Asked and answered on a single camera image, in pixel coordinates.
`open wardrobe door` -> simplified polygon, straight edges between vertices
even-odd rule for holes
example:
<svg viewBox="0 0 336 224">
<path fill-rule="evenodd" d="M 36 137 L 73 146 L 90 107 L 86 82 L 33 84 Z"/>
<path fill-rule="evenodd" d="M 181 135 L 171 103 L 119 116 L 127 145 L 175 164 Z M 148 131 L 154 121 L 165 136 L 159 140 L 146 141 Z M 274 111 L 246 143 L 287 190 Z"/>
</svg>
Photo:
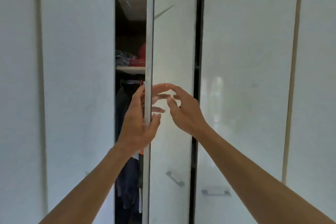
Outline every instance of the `open wardrobe door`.
<svg viewBox="0 0 336 224">
<path fill-rule="evenodd" d="M 115 0 L 41 0 L 48 212 L 115 141 Z M 114 223 L 114 188 L 95 224 Z"/>
</svg>

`shelf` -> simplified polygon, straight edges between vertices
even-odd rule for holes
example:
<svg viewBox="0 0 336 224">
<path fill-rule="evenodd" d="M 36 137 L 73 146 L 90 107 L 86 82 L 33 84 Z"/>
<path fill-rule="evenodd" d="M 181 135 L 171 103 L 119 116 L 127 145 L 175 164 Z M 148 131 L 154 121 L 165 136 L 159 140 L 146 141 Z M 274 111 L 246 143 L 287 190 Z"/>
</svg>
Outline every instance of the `shelf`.
<svg viewBox="0 0 336 224">
<path fill-rule="evenodd" d="M 145 74 L 146 67 L 116 67 L 115 70 L 128 74 Z"/>
</svg>

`glossy white door panel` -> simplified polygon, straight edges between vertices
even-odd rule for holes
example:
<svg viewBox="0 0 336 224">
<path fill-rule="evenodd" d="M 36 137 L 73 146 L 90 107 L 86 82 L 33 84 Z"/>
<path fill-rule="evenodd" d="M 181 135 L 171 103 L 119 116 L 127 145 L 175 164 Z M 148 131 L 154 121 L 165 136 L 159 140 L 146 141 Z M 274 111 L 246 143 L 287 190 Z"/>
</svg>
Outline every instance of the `glossy white door panel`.
<svg viewBox="0 0 336 224">
<path fill-rule="evenodd" d="M 230 144 L 282 178 L 296 0 L 205 0 L 200 106 Z M 199 145 L 195 223 L 256 223 Z"/>
<path fill-rule="evenodd" d="M 114 143 L 115 0 L 41 0 L 48 211 Z M 114 189 L 95 219 L 114 223 Z"/>
<path fill-rule="evenodd" d="M 155 0 L 153 84 L 174 83 L 193 92 L 195 5 L 196 0 Z M 155 106 L 167 112 L 150 147 L 149 224 L 187 224 L 191 136 L 176 127 L 166 101 Z"/>
</svg>

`wall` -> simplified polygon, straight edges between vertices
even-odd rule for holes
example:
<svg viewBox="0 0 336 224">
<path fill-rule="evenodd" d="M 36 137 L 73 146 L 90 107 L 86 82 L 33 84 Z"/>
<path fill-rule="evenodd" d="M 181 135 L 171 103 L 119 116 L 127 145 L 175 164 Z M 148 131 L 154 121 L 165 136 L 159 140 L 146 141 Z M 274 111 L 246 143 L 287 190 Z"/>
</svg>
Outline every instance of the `wall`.
<svg viewBox="0 0 336 224">
<path fill-rule="evenodd" d="M 302 0 L 287 185 L 336 221 L 336 0 Z"/>
<path fill-rule="evenodd" d="M 0 223 L 45 214 L 44 116 L 36 0 L 0 0 Z"/>
</svg>

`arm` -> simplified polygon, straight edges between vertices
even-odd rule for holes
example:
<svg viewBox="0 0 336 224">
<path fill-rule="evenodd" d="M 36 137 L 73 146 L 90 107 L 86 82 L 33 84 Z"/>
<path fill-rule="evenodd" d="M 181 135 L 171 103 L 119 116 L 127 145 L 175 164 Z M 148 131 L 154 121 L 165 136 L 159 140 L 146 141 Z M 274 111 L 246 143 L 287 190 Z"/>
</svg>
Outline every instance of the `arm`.
<svg viewBox="0 0 336 224">
<path fill-rule="evenodd" d="M 178 107 L 167 99 L 175 124 L 204 147 L 258 224 L 335 224 L 220 137 L 204 120 L 196 99 L 178 86 L 171 88 L 181 100 Z"/>
<path fill-rule="evenodd" d="M 160 125 L 160 114 L 152 116 L 149 127 L 144 124 L 141 110 L 144 90 L 144 86 L 141 86 L 133 95 L 118 142 L 108 151 L 98 166 L 40 224 L 91 224 L 94 221 L 125 163 L 138 150 L 149 145 Z M 166 86 L 158 85 L 156 94 L 160 91 L 166 91 Z M 164 112 L 162 109 L 156 109 L 156 111 Z"/>
</svg>

